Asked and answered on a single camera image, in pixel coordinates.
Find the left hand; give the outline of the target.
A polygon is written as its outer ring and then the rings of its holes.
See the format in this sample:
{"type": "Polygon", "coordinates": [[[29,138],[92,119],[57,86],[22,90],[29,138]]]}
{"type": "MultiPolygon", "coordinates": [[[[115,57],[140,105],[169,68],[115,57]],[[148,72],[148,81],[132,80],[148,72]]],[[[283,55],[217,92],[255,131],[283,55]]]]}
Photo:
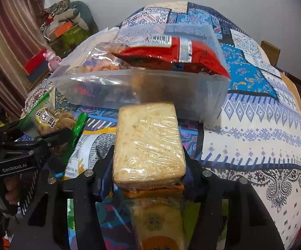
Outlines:
{"type": "Polygon", "coordinates": [[[5,186],[7,189],[6,200],[12,205],[17,204],[20,201],[20,176],[14,175],[5,178],[5,186]]]}

